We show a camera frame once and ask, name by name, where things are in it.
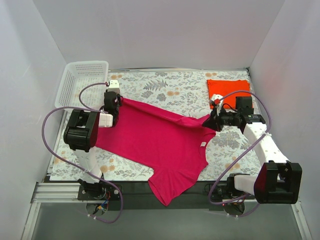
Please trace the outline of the magenta t-shirt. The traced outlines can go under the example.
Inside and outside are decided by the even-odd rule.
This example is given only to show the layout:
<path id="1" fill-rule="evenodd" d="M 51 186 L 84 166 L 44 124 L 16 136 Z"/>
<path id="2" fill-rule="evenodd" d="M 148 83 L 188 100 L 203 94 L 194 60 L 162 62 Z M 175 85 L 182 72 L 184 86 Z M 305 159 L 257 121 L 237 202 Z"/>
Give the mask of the magenta t-shirt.
<path id="1" fill-rule="evenodd" d="M 96 147 L 152 168 L 149 187 L 168 206 L 197 182 L 208 165 L 206 147 L 216 132 L 202 126 L 207 118 L 126 98 L 116 126 L 99 128 Z"/>

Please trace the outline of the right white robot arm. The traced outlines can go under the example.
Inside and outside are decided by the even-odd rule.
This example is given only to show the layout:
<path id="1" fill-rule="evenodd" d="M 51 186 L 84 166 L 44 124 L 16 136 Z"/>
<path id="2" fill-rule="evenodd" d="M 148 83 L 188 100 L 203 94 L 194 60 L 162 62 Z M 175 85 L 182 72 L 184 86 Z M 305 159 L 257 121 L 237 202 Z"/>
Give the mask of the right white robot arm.
<path id="1" fill-rule="evenodd" d="M 260 204 L 295 204 L 299 197 L 302 167 L 299 163 L 291 162 L 279 150 L 262 115 L 254 113 L 252 97 L 237 96 L 232 111 L 225 110 L 222 95 L 214 94 L 210 103 L 213 109 L 203 127 L 216 132 L 220 132 L 224 126 L 240 129 L 249 140 L 249 149 L 255 152 L 261 169 L 257 176 L 230 174 L 225 183 L 213 184 L 209 196 L 227 194 L 239 200 L 252 195 Z"/>

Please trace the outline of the white plastic basket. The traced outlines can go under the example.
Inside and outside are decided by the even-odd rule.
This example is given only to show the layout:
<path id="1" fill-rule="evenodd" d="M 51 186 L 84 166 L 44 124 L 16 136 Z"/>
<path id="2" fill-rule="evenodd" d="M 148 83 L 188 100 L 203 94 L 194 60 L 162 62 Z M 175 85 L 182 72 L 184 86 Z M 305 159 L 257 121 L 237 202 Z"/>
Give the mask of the white plastic basket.
<path id="1" fill-rule="evenodd" d="M 65 66 L 54 106 L 99 109 L 104 102 L 105 85 L 85 87 L 108 80 L 109 63 L 103 60 L 77 61 Z"/>

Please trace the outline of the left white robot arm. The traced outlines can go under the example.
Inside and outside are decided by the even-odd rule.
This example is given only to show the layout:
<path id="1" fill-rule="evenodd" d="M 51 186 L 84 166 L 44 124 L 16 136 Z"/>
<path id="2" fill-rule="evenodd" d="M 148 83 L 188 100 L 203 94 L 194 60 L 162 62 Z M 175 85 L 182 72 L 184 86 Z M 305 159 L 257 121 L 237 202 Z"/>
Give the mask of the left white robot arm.
<path id="1" fill-rule="evenodd" d="M 102 110 L 84 111 L 74 109 L 63 134 L 64 143 L 73 150 L 80 167 L 84 173 L 78 182 L 85 193 L 95 200 L 101 200 L 106 196 L 107 189 L 103 181 L 103 173 L 98 166 L 95 147 L 98 139 L 99 128 L 115 127 L 119 120 L 122 96 L 119 90 L 106 90 L 104 93 L 104 105 Z"/>

